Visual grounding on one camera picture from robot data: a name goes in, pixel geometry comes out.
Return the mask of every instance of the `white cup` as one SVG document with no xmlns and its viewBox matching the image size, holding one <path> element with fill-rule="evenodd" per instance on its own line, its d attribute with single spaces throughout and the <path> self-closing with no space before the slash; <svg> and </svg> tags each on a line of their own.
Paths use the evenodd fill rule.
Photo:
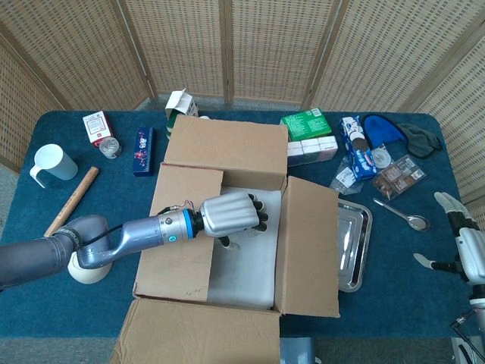
<svg viewBox="0 0 485 364">
<path fill-rule="evenodd" d="M 70 180 L 77 173 L 77 165 L 57 144 L 47 144 L 40 148 L 34 156 L 35 165 L 30 170 L 30 176 L 36 180 L 42 188 L 43 182 L 37 177 L 41 171 L 56 176 L 61 180 Z"/>
</svg>

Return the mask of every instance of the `box flap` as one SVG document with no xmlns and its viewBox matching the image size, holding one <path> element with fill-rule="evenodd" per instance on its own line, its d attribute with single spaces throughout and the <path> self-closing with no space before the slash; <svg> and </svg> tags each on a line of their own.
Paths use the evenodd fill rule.
<svg viewBox="0 0 485 364">
<path fill-rule="evenodd" d="M 224 184 L 263 188 L 241 181 L 243 174 L 279 190 L 286 176 L 288 133 L 285 126 L 250 122 L 206 120 L 178 115 L 164 161 L 172 165 L 224 170 Z"/>
<path fill-rule="evenodd" d="M 280 362 L 279 315 L 154 300 L 134 300 L 111 364 L 266 364 Z"/>
<path fill-rule="evenodd" d="M 338 193 L 295 177 L 283 194 L 275 306 L 282 313 L 339 317 Z"/>
<path fill-rule="evenodd" d="M 222 171 L 163 165 L 158 173 L 150 215 L 186 199 L 196 209 L 219 196 Z M 202 232 L 196 239 L 142 251 L 133 293 L 137 296 L 206 301 L 214 238 Z"/>
</svg>

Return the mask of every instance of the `snack package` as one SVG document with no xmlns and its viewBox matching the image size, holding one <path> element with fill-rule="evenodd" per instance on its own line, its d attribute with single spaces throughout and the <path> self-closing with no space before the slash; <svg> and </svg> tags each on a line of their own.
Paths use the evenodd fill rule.
<svg viewBox="0 0 485 364">
<path fill-rule="evenodd" d="M 372 184 L 388 200 L 400 195 L 414 186 L 426 174 L 415 164 L 409 155 L 383 169 L 372 180 Z"/>
<path fill-rule="evenodd" d="M 356 180 L 372 178 L 377 174 L 376 164 L 372 158 L 371 150 L 364 136 L 364 130 L 358 120 L 347 117 L 340 121 L 340 133 L 346 144 L 347 155 L 352 166 Z"/>
</svg>

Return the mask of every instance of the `blue eye mask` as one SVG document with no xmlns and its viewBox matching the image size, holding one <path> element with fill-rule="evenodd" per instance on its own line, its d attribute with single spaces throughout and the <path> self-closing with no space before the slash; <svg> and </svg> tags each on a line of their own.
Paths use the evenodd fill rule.
<svg viewBox="0 0 485 364">
<path fill-rule="evenodd" d="M 405 142 L 409 153 L 418 158 L 427 158 L 434 150 L 442 149 L 440 140 L 433 133 L 413 124 L 394 124 L 384 116 L 367 115 L 362 127 L 371 149 L 397 140 Z"/>
</svg>

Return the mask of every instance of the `table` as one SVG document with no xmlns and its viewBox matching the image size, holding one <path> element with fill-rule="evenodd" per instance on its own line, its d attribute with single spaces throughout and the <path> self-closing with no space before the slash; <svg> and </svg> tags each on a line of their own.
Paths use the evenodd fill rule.
<svg viewBox="0 0 485 364">
<path fill-rule="evenodd" d="M 108 119 L 124 148 L 120 158 L 106 159 L 89 145 L 82 116 L 91 111 L 52 111 L 43 115 L 33 132 L 2 243 L 41 237 L 91 165 L 100 175 L 71 218 L 88 214 L 106 216 L 110 226 L 146 217 L 155 188 L 158 163 L 167 148 L 163 111 L 110 111 Z M 205 112 L 210 118 L 278 124 L 287 111 Z M 337 131 L 347 112 L 325 113 Z M 385 114 L 396 123 L 422 126 L 443 140 L 435 119 L 423 114 Z M 134 177 L 132 151 L 137 127 L 153 126 L 157 133 L 153 177 Z M 333 160 L 289 168 L 289 174 L 328 186 L 344 155 L 342 138 L 336 134 L 339 151 Z M 41 189 L 29 176 L 35 151 L 46 143 L 61 145 L 78 164 L 79 173 L 60 181 L 45 173 L 48 189 Z M 396 160 L 405 154 L 401 142 L 388 150 Z M 282 336 L 328 337 L 446 337 L 448 324 L 468 309 L 469 287 L 458 276 L 430 271 L 412 257 L 419 252 L 442 261 L 451 261 L 455 243 L 445 214 L 434 201 L 433 192 L 458 196 L 458 189 L 446 149 L 430 158 L 416 160 L 427 174 L 419 184 L 392 201 L 409 214 L 431 220 L 428 232 L 413 231 L 401 218 L 374 204 L 378 192 L 366 182 L 360 193 L 343 196 L 367 206 L 373 216 L 371 241 L 361 289 L 340 293 L 341 318 L 314 318 L 285 315 Z M 116 261 L 109 275 L 98 284 L 82 285 L 65 271 L 59 275 L 13 287 L 0 293 L 0 336 L 2 337 L 115 337 L 132 301 L 133 282 L 139 254 Z"/>
</svg>

